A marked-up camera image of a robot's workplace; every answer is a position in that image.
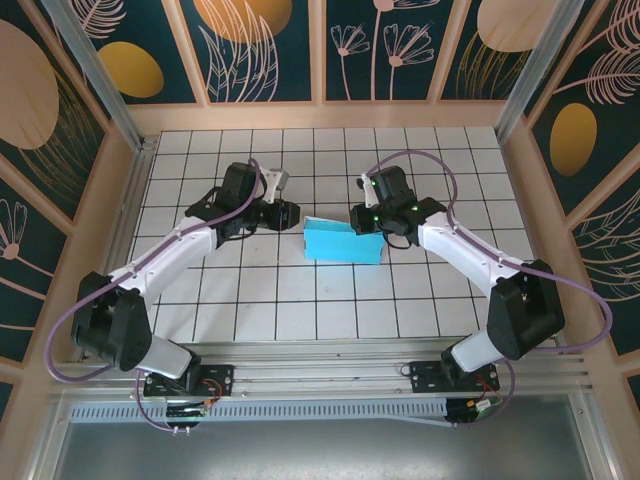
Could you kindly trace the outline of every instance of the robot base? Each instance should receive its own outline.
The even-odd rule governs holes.
[[[144,385],[144,397],[162,397],[165,399],[178,397],[211,397],[211,387],[205,383],[207,380],[213,380],[212,385],[220,385],[222,392],[215,389],[215,396],[228,397],[231,395],[233,387],[233,366],[232,365],[200,365],[200,381],[193,387],[190,392],[180,388],[175,388],[172,382],[168,382],[166,377],[155,373],[147,377]]]
[[[450,392],[478,392],[484,391],[482,383],[476,379],[479,374],[482,379],[494,390],[500,389],[498,374],[493,364],[484,367],[460,377],[453,383],[445,371],[442,369],[441,361],[432,362],[411,362],[407,365],[409,373],[403,375],[411,380],[411,388],[413,393],[450,393]]]

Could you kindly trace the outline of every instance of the blue cardboard box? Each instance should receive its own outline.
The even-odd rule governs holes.
[[[356,235],[347,223],[306,217],[304,243],[310,260],[379,265],[385,240],[382,233]]]

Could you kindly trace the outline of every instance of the botanical wall print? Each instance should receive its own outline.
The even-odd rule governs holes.
[[[307,0],[181,0],[214,103],[311,100]]]
[[[636,405],[638,406],[638,410],[640,410],[640,375],[633,375],[628,377],[629,388],[631,389],[631,394],[636,401]]]
[[[640,1],[610,2],[533,134],[566,213],[640,139]]]
[[[573,236],[593,288],[613,310],[611,338],[619,355],[640,348],[640,171],[632,175]]]
[[[2,422],[4,411],[9,404],[11,390],[13,390],[13,385],[11,385],[10,383],[0,382],[0,423]]]
[[[0,157],[73,218],[104,131],[16,3],[0,3]]]
[[[0,356],[22,361],[66,236],[0,181]]]
[[[585,0],[585,2],[583,3],[580,13],[578,15],[578,19],[569,30],[569,33],[565,37],[564,42],[562,43],[562,46],[556,53],[556,56],[551,62],[551,64],[549,65],[549,68],[547,69],[546,74],[540,81],[540,84],[538,85],[536,90],[533,92],[533,95],[531,95],[531,99],[529,100],[529,103],[527,103],[527,106],[524,109],[525,115],[529,116],[529,114],[531,113],[531,110],[533,110],[533,107],[535,107],[536,103],[538,103],[538,100],[540,99],[540,95],[542,95],[542,92],[547,87],[547,83],[549,82],[551,75],[553,75],[553,72],[555,72],[556,68],[558,67],[558,64],[562,61],[564,54],[567,53],[567,49],[571,45],[571,42],[573,42],[576,34],[582,28],[582,24],[585,18],[587,17],[587,15],[589,14],[591,7],[593,7],[594,3],[595,3],[595,0]]]
[[[127,104],[195,102],[162,2],[68,1]]]
[[[109,111],[107,110],[107,108],[104,106],[104,103],[102,103],[102,100],[100,99],[100,97],[98,96],[98,94],[96,93],[95,89],[93,88],[93,86],[91,85],[91,82],[89,82],[87,80],[87,76],[85,75],[84,71],[82,70],[82,67],[80,66],[80,64],[77,62],[77,60],[75,59],[75,57],[73,56],[73,54],[71,53],[71,50],[69,49],[69,47],[67,46],[66,42],[64,41],[64,39],[61,37],[60,32],[58,31],[58,29],[56,28],[56,26],[53,24],[53,22],[51,21],[51,17],[49,17],[49,14],[47,13],[47,10],[44,8],[44,5],[42,4],[41,0],[35,0],[35,4],[36,6],[40,9],[40,12],[42,13],[44,19],[47,21],[47,23],[49,24],[49,27],[51,28],[51,30],[53,30],[53,32],[55,33],[57,39],[58,39],[58,43],[60,43],[60,45],[62,45],[62,48],[64,48],[65,52],[67,53],[67,56],[69,57],[69,59],[71,60],[71,62],[75,65],[76,70],[78,70],[78,72],[82,75],[82,78],[84,79],[84,83],[85,85],[87,85],[87,87],[89,88],[89,90],[91,91],[91,94],[93,95],[93,97],[96,99],[96,101],[98,102],[98,105],[100,105],[100,109],[102,110],[102,112],[104,113],[104,115],[107,117],[108,120],[111,120],[111,115],[109,114]]]
[[[327,100],[424,100],[451,2],[327,1]]]
[[[558,0],[472,0],[444,100],[504,100]]]

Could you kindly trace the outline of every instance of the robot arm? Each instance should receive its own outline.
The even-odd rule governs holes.
[[[440,255],[489,299],[486,329],[442,354],[443,370],[452,383],[502,358],[518,360],[564,327],[554,282],[503,265],[505,260],[525,263],[488,245],[453,217],[451,226],[446,208],[432,198],[418,201],[400,167],[385,168],[370,179],[363,175],[359,185],[365,192],[365,204],[350,212],[356,233],[382,231],[404,236],[410,244]],[[493,258],[463,239],[461,232],[485,247]],[[551,272],[540,260],[529,266]]]
[[[108,275],[90,273],[80,283],[78,298],[108,285],[127,273],[133,276],[80,309],[74,317],[72,339],[110,365],[124,372],[138,368],[161,376],[174,390],[189,392],[200,380],[200,358],[189,349],[153,335],[147,318],[160,294],[189,265],[218,250],[242,229],[282,231],[300,221],[300,207],[276,200],[288,175],[261,168],[264,194],[238,215],[215,225],[205,222],[234,212],[250,196],[255,171],[233,163],[221,187],[215,187],[186,211],[185,217],[157,245],[128,265]]]

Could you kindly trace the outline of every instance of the grid table surface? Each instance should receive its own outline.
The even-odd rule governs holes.
[[[349,221],[364,201],[356,178],[407,148],[442,158],[456,174],[456,217],[488,243],[533,255],[493,129],[362,128],[164,132],[147,184],[130,256],[137,258],[180,221],[186,207],[249,156],[290,178],[286,200],[302,215]],[[445,205],[440,166],[403,156],[419,198]],[[391,238],[401,245],[403,239]],[[486,323],[482,293],[443,259],[418,247],[385,247],[379,266],[304,257],[302,222],[259,231],[197,261],[149,312],[155,334],[179,343],[464,336]]]

